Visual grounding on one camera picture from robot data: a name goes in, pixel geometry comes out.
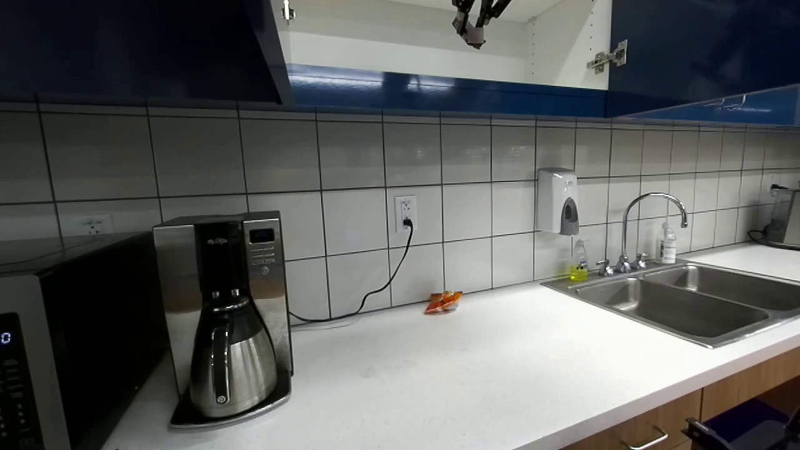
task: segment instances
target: microwave control panel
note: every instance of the microwave control panel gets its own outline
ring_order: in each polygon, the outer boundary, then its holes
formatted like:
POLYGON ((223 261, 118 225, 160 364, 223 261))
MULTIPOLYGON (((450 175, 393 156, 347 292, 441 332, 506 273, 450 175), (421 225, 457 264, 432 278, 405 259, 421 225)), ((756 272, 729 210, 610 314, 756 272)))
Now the microwave control panel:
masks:
POLYGON ((0 314, 0 448, 44 448, 22 327, 13 312, 0 314))

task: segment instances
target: dish soap bottle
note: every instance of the dish soap bottle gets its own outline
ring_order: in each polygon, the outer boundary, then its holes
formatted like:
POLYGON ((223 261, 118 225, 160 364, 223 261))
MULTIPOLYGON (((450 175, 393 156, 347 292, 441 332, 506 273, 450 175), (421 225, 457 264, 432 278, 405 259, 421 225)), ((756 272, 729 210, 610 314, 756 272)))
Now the dish soap bottle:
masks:
POLYGON ((678 237, 667 221, 662 223, 661 229, 662 233, 658 236, 656 244, 657 261, 661 264, 675 264, 675 257, 678 255, 678 237))
POLYGON ((586 257, 586 246, 583 245, 583 240, 578 239, 575 243, 575 249, 572 251, 574 255, 574 264, 570 266, 570 280, 583 281, 589 278, 589 264, 586 257))

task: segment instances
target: coffee maker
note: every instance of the coffee maker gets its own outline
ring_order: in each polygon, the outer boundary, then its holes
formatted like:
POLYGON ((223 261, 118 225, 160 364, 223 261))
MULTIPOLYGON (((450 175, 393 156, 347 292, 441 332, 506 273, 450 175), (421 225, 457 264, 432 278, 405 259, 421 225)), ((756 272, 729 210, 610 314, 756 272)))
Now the coffee maker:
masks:
POLYGON ((153 228, 180 400, 174 428, 267 412, 293 373, 280 214, 172 219, 153 228))

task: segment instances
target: white countertop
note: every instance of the white countertop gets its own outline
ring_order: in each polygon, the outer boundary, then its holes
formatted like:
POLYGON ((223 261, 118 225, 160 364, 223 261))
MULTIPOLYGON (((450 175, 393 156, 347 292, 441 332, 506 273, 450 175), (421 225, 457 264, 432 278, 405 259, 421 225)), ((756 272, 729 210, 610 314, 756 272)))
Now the white countertop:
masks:
MULTIPOLYGON (((800 253, 742 244, 687 259, 800 280, 800 253)), ((558 449, 800 346, 800 320, 710 350, 538 283, 298 331, 292 397, 226 428, 168 429, 169 362, 104 448, 558 449)))

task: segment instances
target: sink basin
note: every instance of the sink basin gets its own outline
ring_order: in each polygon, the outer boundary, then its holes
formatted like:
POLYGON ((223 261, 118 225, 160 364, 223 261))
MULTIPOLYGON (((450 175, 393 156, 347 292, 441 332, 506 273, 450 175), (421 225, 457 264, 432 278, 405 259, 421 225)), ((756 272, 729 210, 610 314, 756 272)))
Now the sink basin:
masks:
POLYGON ((648 273, 642 279, 775 311, 800 308, 800 286, 734 271, 687 264, 648 273))
POLYGON ((800 315, 800 283, 685 261, 543 285, 708 348, 800 315))
POLYGON ((580 287, 575 293, 591 303, 698 337, 719 337, 769 318, 752 307, 638 278, 580 287))

